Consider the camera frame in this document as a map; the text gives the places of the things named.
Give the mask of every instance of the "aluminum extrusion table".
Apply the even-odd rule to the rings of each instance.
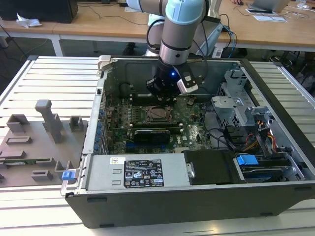
[[[89,120],[97,83],[97,58],[38,57],[28,60],[0,96],[0,139],[11,114],[41,120],[38,99],[51,99],[62,120],[81,115]],[[301,130],[315,145],[315,101],[283,68],[252,62]],[[256,91],[258,102],[264,105]],[[167,225],[88,229],[60,195],[60,186],[0,188],[0,235],[273,235],[312,236],[315,199],[305,200],[279,216],[214,220]]]

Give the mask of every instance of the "floor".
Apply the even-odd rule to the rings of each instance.
[[[34,39],[34,38],[14,38],[15,42],[27,55],[38,56],[54,56],[55,52],[50,40],[46,39]],[[8,48],[1,49],[0,47],[0,94],[10,83],[15,74],[19,71],[21,65],[26,60],[23,54],[14,44],[12,40],[8,42]],[[80,40],[63,40],[63,50],[66,56],[69,57],[98,57],[100,55],[121,55],[126,43],[120,42],[97,42],[98,52],[93,51],[91,41]],[[134,50],[135,55],[140,56],[146,52],[146,44],[137,43]],[[250,61],[262,61],[262,57],[265,50],[248,49],[247,56],[239,54],[238,49],[233,53],[233,58],[246,58]],[[269,51],[269,56],[282,55],[283,51]],[[227,50],[222,57],[227,57],[230,54],[230,50]],[[297,62],[297,65],[293,67],[292,74],[294,75],[301,67],[302,60]]]

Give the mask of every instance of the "desk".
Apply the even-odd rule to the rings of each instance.
[[[271,62],[252,62],[252,65],[315,145],[315,135],[311,132],[315,127],[314,99],[307,96],[284,68]],[[34,109],[38,99],[52,100],[52,111],[61,120],[73,115],[89,120],[98,79],[96,73],[97,58],[27,60],[0,96],[0,142],[8,131],[6,122],[11,114],[23,113],[29,121],[43,120]],[[264,106],[257,91],[253,94]],[[315,200],[309,199],[272,217],[88,229],[60,195],[60,186],[49,186],[46,190],[24,187],[15,192],[0,188],[0,211],[1,236],[313,236],[315,227]]]
[[[41,27],[26,29],[17,25],[15,21],[3,21],[3,26],[15,37],[51,39],[57,56],[63,55],[61,39],[146,42],[148,14],[125,12],[125,8],[118,5],[91,7],[87,5],[79,4],[78,14],[71,24],[43,22]],[[290,2],[289,5],[296,7],[295,2]],[[287,10],[298,11],[308,14],[310,18],[294,20],[286,17],[288,23],[278,23],[257,21],[253,16],[243,16],[237,9],[233,9],[234,7],[238,7],[244,14],[249,13],[245,11],[245,4],[238,6],[230,0],[222,0],[220,14],[225,13],[229,16],[231,29],[238,36],[237,47],[315,52],[315,12],[286,7],[281,14]],[[119,17],[100,19],[93,10],[100,17],[118,15],[144,25],[136,25]],[[0,30],[0,36],[6,36],[5,32]],[[222,33],[216,50],[224,48],[228,41],[228,34]]]
[[[245,10],[248,8],[247,2],[249,1],[238,6],[229,0],[223,0],[219,10],[220,14],[229,16],[231,30],[238,37],[238,48],[315,52],[315,12],[285,7],[279,15],[295,11],[307,14],[310,18],[295,20],[297,16],[290,14],[288,16],[291,18],[285,17],[287,23],[258,21]],[[296,2],[289,3],[292,7],[297,7],[296,5]],[[222,22],[227,25],[225,16],[222,16]],[[216,44],[217,49],[223,49],[228,41],[228,33],[222,33]]]
[[[114,42],[146,42],[148,14],[139,12],[125,12],[124,7],[94,6],[78,4],[77,16],[71,24],[41,22],[40,27],[24,28],[15,21],[3,21],[2,26],[13,37],[25,38],[48,38],[52,41],[56,56],[63,56],[60,43],[61,39],[91,40],[91,41],[114,41]],[[93,12],[103,16],[119,16],[99,18]],[[126,21],[126,18],[137,24]],[[0,36],[7,34],[0,29]]]

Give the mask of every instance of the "laptop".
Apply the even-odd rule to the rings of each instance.
[[[289,2],[290,0],[255,0],[248,7],[253,10],[281,12]]]

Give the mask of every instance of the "sticker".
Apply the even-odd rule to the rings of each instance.
[[[109,164],[123,164],[125,160],[125,157],[111,157],[109,160]]]
[[[25,162],[6,162],[5,165],[7,166],[22,166],[22,165],[26,165]]]
[[[124,186],[125,188],[163,187],[161,160],[125,161]]]

